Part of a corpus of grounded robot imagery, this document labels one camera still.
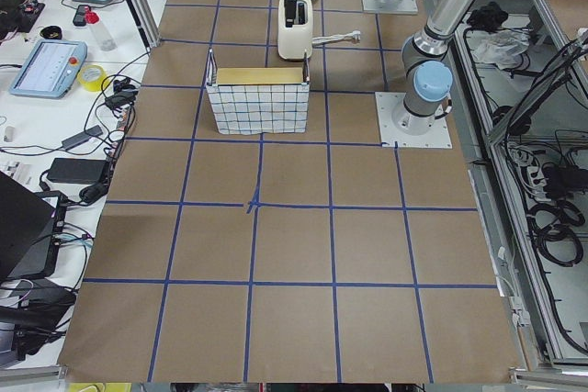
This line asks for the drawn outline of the cream white toaster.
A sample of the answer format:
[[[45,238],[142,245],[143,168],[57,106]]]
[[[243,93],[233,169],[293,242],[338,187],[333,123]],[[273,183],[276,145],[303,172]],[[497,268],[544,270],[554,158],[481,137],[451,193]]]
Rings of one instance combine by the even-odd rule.
[[[287,61],[302,61],[312,55],[313,9],[311,0],[297,0],[296,16],[286,27],[285,0],[278,4],[278,55]]]

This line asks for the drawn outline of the light wooden board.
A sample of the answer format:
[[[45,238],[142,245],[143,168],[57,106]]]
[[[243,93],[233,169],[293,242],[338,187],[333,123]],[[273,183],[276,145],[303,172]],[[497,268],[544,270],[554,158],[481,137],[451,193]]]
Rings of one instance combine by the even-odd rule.
[[[307,76],[300,67],[219,68],[216,75],[218,85],[302,84],[306,81]]]

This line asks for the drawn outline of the clear bottle red cap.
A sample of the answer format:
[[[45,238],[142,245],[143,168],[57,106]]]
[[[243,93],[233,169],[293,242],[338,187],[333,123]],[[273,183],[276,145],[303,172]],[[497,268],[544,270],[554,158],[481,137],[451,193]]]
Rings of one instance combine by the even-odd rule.
[[[102,51],[111,51],[117,48],[115,40],[95,11],[90,9],[85,11],[85,22]]]

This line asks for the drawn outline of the yellow tape roll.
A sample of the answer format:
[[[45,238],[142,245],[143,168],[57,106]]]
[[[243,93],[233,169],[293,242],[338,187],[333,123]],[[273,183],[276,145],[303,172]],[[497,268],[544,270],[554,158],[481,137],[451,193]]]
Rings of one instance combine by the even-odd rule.
[[[100,65],[89,64],[80,69],[76,79],[86,91],[100,92],[106,85],[107,73]]]

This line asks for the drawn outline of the crumpled white cloth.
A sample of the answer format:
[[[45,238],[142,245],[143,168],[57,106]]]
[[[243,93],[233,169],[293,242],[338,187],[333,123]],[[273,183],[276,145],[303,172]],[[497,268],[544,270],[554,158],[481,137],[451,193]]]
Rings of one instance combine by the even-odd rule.
[[[495,64],[499,69],[515,68],[522,61],[522,54],[529,48],[527,34],[504,30],[481,39],[472,51],[478,63]]]

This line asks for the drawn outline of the grey usb hub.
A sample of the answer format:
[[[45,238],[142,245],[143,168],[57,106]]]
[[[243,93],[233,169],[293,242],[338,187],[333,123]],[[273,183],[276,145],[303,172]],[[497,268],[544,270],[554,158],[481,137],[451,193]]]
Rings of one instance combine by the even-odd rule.
[[[103,134],[102,127],[94,125],[62,141],[62,149],[69,151]]]

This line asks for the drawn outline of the small black bowl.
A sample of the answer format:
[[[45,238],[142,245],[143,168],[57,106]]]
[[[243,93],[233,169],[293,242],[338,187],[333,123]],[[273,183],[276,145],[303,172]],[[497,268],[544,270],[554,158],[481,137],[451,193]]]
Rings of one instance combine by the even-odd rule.
[[[47,26],[40,31],[43,39],[60,40],[62,39],[62,29],[59,26]]]

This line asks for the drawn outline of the near blue teach pendant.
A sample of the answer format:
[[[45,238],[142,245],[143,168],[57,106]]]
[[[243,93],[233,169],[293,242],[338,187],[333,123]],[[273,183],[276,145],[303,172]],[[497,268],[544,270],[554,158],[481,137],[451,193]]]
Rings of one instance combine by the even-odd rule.
[[[72,87],[87,55],[82,41],[41,39],[25,60],[8,92],[59,99]]]

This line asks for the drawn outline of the black power adapter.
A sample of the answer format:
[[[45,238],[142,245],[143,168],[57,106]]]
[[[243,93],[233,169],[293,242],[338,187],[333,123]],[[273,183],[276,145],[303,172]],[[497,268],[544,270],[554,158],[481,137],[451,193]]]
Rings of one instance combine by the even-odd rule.
[[[56,158],[47,173],[53,183],[94,184],[99,182],[107,168],[105,160]]]

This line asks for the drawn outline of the black laptop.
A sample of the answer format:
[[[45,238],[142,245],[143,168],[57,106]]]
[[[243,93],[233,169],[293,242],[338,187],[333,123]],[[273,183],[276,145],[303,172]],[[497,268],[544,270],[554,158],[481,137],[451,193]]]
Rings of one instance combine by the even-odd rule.
[[[66,215],[59,191],[31,192],[1,174],[1,279],[40,279],[54,273]]]

